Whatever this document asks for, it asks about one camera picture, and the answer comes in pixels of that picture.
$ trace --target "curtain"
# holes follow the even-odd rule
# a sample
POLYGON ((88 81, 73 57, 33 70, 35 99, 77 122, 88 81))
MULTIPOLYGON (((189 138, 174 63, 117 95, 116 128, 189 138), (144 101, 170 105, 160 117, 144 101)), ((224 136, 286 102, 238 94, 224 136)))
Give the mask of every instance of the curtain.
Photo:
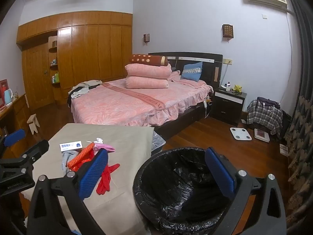
POLYGON ((298 234, 313 208, 313 16, 302 0, 291 0, 301 40, 301 81, 288 133, 289 171, 293 195, 287 204, 288 234, 298 234))

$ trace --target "electric kettle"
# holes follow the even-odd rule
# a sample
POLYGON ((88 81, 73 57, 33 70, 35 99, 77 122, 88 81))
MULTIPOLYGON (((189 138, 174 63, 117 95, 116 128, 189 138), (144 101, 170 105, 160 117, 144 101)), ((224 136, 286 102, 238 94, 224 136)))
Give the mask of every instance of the electric kettle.
POLYGON ((5 101, 6 106, 12 103, 12 97, 13 97, 13 92, 11 88, 4 91, 4 101, 5 101))

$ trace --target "blue gripper pad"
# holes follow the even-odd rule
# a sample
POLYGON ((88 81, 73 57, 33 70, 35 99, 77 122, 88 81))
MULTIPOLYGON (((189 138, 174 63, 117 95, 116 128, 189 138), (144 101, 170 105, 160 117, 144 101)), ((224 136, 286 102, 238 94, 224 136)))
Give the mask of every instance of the blue gripper pad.
POLYGON ((19 129, 5 137, 4 145, 6 147, 10 147, 23 138, 25 138, 25 131, 23 129, 19 129))
POLYGON ((82 200, 90 197, 94 187, 101 177, 104 168, 108 164, 108 159, 108 152, 102 148, 92 159, 92 161, 90 161, 92 162, 91 166, 79 182, 78 195, 82 200))
POLYGON ((235 196, 234 178, 225 168, 215 151, 211 148, 208 148, 205 151, 205 163, 207 164, 222 194, 229 199, 233 199, 235 196))

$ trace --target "pink bedspread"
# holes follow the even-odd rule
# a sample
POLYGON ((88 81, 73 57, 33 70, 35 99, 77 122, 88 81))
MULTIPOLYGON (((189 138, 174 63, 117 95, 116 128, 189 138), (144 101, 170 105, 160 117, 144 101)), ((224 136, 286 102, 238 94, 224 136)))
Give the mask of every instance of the pink bedspread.
MULTIPOLYGON (((125 79, 109 82, 125 89, 125 79)), ((203 102, 212 87, 193 88, 169 82, 164 89, 128 89, 160 100, 165 109, 156 111, 151 105, 108 89, 102 85, 72 100, 71 110, 75 123, 128 126, 160 126, 178 118, 187 108, 203 102)))

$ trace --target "wall outlet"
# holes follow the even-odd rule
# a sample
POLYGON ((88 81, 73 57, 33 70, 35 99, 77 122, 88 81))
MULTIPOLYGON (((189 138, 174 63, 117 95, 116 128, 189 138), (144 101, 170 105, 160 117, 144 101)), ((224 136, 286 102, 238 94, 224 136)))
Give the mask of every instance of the wall outlet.
POLYGON ((232 60, 232 59, 224 58, 224 59, 223 59, 223 63, 224 63, 224 64, 233 64, 233 60, 232 60))

